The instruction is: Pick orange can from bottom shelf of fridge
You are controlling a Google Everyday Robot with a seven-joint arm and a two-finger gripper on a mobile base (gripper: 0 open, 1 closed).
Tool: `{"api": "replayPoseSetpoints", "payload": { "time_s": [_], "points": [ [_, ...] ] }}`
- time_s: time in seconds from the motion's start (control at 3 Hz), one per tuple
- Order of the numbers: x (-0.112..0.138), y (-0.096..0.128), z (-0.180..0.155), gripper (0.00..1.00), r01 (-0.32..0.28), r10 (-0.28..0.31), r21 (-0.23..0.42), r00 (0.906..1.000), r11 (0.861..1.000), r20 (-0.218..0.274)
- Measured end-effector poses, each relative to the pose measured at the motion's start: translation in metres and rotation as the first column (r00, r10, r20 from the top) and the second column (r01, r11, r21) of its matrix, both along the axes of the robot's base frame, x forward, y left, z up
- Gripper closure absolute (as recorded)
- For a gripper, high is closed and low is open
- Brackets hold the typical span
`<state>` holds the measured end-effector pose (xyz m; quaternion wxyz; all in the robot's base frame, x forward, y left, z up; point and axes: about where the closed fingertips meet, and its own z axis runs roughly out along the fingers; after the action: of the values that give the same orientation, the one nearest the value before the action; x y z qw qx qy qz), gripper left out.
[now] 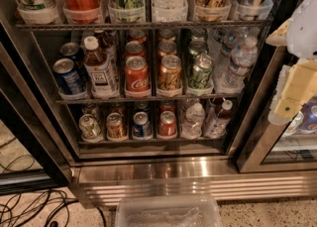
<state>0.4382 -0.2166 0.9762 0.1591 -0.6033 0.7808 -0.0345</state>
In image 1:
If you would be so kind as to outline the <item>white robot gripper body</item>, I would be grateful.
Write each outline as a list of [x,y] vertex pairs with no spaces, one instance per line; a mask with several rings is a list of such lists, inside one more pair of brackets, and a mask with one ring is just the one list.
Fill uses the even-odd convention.
[[299,58],[317,58],[317,0],[303,0],[286,33],[287,50]]

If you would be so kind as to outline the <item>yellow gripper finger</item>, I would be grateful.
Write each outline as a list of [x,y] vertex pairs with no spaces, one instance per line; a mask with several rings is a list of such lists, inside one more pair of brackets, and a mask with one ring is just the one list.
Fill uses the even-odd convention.
[[265,42],[274,47],[286,47],[286,34],[289,28],[290,19],[284,21],[275,31],[268,35]]
[[317,62],[306,59],[293,66],[284,65],[275,90],[267,119],[271,124],[284,125],[317,93]]

